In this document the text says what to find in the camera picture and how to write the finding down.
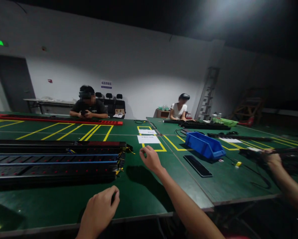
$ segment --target ceiling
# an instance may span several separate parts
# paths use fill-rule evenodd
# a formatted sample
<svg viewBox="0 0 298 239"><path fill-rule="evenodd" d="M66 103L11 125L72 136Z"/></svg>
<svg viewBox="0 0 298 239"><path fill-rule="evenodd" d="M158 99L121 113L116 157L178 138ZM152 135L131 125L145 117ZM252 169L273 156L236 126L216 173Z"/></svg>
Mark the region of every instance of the ceiling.
<svg viewBox="0 0 298 239"><path fill-rule="evenodd" d="M298 0L17 0L298 60Z"/></svg>

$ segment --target blue storage box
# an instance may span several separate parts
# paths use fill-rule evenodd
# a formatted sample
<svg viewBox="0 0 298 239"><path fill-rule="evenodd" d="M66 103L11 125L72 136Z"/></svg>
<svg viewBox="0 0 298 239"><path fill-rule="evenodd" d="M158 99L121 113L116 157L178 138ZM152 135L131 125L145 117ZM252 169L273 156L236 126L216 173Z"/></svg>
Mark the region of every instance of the blue storage box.
<svg viewBox="0 0 298 239"><path fill-rule="evenodd" d="M225 151L219 141L199 132L187 133L186 145L208 159L216 160L225 155Z"/></svg>

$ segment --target gray door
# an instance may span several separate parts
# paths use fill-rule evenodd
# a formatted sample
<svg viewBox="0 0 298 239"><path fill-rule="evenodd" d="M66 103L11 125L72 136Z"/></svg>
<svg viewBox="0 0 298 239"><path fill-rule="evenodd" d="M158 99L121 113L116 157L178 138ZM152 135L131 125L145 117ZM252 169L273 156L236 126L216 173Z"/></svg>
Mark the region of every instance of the gray door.
<svg viewBox="0 0 298 239"><path fill-rule="evenodd" d="M27 102L23 99L36 97L26 59L0 55L0 82L10 109L29 113Z"/></svg>

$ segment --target metal ladder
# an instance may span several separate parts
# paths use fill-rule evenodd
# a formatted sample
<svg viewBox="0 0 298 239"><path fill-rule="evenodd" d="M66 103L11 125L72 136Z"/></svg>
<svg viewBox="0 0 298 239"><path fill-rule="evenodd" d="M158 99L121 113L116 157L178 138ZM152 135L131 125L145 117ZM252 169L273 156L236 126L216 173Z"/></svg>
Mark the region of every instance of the metal ladder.
<svg viewBox="0 0 298 239"><path fill-rule="evenodd" d="M213 102L213 94L218 81L219 72L220 72L220 68L217 68L217 67L208 68L208 72L206 74L206 82L203 87L203 91L201 94L195 119L199 119L199 120L209 119L209 116L211 114L212 102Z"/></svg>

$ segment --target green table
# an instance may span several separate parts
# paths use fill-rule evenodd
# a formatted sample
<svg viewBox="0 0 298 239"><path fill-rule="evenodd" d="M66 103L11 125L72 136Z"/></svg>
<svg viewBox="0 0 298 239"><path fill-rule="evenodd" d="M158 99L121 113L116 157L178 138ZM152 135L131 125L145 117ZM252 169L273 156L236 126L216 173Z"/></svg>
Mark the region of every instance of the green table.
<svg viewBox="0 0 298 239"><path fill-rule="evenodd" d="M157 130L163 134L162 139L168 145L168 147L174 152L179 161L187 168L190 174L199 183L203 191L214 205L222 205L237 202L246 202L260 199L270 199L278 196L281 191L273 182L271 177L262 168L238 154L239 148L253 147L259 149L265 148L283 148L287 146L298 146L298 139L284 139L278 135L265 133L251 128L242 126L233 127L232 131L239 132L243 136L254 137L272 137L273 142L256 142L256 141L243 141L243 144L229 144L219 139L222 146L225 148L226 155L229 158L224 157L224 162L210 163L206 161L200 154L195 151L188 150L184 141L185 138L181 138L175 133L176 129L181 129L177 124L163 123L162 119L147 118L152 122ZM199 130L192 129L192 131L200 131L203 133L219 133L219 130ZM194 155L200 159L200 162L213 174L211 178L201 178L195 170L186 162L183 158L184 155ZM235 168L234 164L240 161L244 165L247 165L252 170L246 167ZM265 177L268 180L268 184L261 178Z"/></svg>
<svg viewBox="0 0 298 239"><path fill-rule="evenodd" d="M123 126L101 126L95 131L94 125L0 121L0 139L126 141L136 153L126 155L124 172L112 183L0 192L0 231L12 231L15 235L24 233L22 229L28 233L37 228L77 227L88 199L112 185L120 189L116 221L172 215L174 208L166 191L138 154L142 147L137 139L138 127L150 126L125 119ZM162 165L200 208L213 210L201 186L159 138L162 144L152 147L158 150Z"/></svg>

